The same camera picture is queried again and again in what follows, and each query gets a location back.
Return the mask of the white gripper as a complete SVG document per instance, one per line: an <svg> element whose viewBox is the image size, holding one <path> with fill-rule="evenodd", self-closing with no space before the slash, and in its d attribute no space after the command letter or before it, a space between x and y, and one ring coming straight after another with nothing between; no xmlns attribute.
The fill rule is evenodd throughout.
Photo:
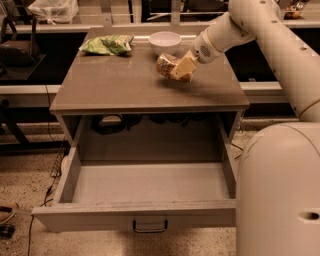
<svg viewBox="0 0 320 256"><path fill-rule="evenodd" d="M196 37L191 50L177 63L170 75L175 80L190 80L197 61L201 64L211 63L220 55L221 52L210 41L208 30L205 29Z"/></svg>

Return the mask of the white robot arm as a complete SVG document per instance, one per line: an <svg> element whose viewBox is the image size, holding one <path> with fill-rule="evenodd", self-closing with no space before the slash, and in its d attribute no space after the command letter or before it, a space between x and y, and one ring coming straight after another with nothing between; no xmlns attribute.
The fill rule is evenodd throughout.
<svg viewBox="0 0 320 256"><path fill-rule="evenodd" d="M320 256L320 55L283 24L275 0L229 0L172 75L248 40L257 42L298 119L260 130L242 152L237 256Z"/></svg>

